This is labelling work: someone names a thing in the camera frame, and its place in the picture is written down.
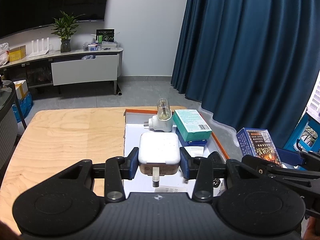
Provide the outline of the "red blue playing card box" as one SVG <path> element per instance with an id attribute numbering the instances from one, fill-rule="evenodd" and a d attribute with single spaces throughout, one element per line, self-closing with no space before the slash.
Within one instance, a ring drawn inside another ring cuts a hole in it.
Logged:
<path id="1" fill-rule="evenodd" d="M 243 156 L 251 155 L 282 167 L 280 156 L 267 129 L 242 128 L 236 137 Z"/>

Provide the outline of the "white teal bandage box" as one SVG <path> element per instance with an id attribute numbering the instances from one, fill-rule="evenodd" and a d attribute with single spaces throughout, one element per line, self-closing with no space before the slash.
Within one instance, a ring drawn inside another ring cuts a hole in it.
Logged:
<path id="1" fill-rule="evenodd" d="M 173 121 L 186 142 L 207 140 L 212 129 L 195 109 L 177 109 Z"/>

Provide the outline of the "white cube usb charger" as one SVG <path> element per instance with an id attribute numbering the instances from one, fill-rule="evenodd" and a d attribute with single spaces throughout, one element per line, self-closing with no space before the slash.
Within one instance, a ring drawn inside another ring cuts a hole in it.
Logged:
<path id="1" fill-rule="evenodd" d="M 152 186 L 159 187 L 161 176 L 178 172 L 180 142 L 176 133 L 145 132 L 140 136 L 138 161 L 142 174 L 152 177 Z"/>

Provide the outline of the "white plug-in mosquito repeller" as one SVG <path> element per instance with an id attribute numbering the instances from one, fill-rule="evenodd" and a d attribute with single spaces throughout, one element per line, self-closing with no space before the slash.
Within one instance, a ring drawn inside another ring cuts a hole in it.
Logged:
<path id="1" fill-rule="evenodd" d="M 154 131 L 171 132 L 173 126 L 173 113 L 166 98 L 160 98 L 157 102 L 157 114 L 144 122 L 144 127 Z"/>

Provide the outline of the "blue plastic crate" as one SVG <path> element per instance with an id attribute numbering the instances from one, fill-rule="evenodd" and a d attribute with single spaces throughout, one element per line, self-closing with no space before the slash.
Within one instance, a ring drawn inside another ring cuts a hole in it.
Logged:
<path id="1" fill-rule="evenodd" d="M 307 110 L 286 142 L 284 149 L 295 151 L 299 148 L 319 152 L 319 113 Z"/>

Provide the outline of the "wooden coffee table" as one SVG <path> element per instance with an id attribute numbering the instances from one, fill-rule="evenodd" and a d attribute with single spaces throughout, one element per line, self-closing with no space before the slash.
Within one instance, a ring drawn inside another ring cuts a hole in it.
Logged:
<path id="1" fill-rule="evenodd" d="M 15 199 L 82 159 L 103 163 L 124 154 L 126 107 L 37 112 L 24 131 L 1 185 L 1 221 L 15 233 Z"/>

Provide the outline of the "dark blue curtain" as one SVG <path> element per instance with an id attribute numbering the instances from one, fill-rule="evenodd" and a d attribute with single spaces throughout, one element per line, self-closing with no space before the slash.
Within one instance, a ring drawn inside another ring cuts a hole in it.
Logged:
<path id="1" fill-rule="evenodd" d="M 187 0 L 171 84 L 283 147 L 319 72 L 319 0 Z"/>

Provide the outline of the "white tv console cabinet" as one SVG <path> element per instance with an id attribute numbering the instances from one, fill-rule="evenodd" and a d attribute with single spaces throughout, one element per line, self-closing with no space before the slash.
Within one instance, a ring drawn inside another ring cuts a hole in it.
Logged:
<path id="1" fill-rule="evenodd" d="M 51 51 L 46 55 L 23 58 L 1 66 L 6 79 L 25 79 L 29 88 L 61 86 L 77 83 L 113 82 L 114 95 L 121 76 L 123 48 L 67 53 Z"/>

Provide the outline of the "black round side table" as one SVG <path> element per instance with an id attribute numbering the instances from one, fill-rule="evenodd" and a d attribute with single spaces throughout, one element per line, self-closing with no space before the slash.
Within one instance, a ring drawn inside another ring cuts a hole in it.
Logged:
<path id="1" fill-rule="evenodd" d="M 27 124 L 20 108 L 15 84 L 3 80 L 1 81 L 1 169 L 9 161 L 18 136 L 18 122 L 12 109 L 13 105 L 17 107 L 23 127 L 26 129 Z"/>

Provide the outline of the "black green product box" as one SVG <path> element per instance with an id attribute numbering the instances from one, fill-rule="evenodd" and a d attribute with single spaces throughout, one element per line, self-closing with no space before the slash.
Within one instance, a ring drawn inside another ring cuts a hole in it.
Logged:
<path id="1" fill-rule="evenodd" d="M 96 30 L 96 41 L 98 43 L 103 43 L 103 42 L 114 42 L 114 34 L 115 30 L 114 29 L 97 29 Z"/>

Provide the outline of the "white wifi router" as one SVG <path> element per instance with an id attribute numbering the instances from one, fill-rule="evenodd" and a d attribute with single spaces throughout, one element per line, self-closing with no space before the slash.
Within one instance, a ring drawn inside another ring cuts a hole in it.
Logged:
<path id="1" fill-rule="evenodd" d="M 31 53 L 28 58 L 46 55 L 50 50 L 50 39 L 42 38 L 41 40 L 31 40 Z"/>

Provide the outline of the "potted green bamboo plant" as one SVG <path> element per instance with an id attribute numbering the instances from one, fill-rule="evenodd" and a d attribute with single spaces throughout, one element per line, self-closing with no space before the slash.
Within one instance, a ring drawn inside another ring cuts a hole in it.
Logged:
<path id="1" fill-rule="evenodd" d="M 71 51 L 71 37 L 76 33 L 79 26 L 77 20 L 83 14 L 75 16 L 73 13 L 67 14 L 62 10 L 60 12 L 61 17 L 54 18 L 52 35 L 58 36 L 61 40 L 60 52 L 67 53 Z"/>

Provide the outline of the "yellow cardboard box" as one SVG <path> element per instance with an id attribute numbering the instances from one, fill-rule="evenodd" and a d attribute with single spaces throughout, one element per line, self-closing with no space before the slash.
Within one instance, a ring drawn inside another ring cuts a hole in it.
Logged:
<path id="1" fill-rule="evenodd" d="M 9 49 L 8 55 L 9 55 L 9 62 L 21 60 L 26 57 L 26 46 L 23 45 L 23 46 Z"/>

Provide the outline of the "white plastic bag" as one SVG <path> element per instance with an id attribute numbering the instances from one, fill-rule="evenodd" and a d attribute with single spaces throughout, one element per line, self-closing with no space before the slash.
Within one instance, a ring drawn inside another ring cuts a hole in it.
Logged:
<path id="1" fill-rule="evenodd" d="M 0 44 L 0 66 L 9 62 L 9 44 L 7 42 Z"/>

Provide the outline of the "black wall television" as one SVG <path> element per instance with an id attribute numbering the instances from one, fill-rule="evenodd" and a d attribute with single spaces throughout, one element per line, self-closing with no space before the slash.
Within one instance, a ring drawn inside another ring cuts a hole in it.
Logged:
<path id="1" fill-rule="evenodd" d="M 61 13 L 80 21 L 102 21 L 107 0 L 1 0 L 1 37 L 46 27 Z"/>

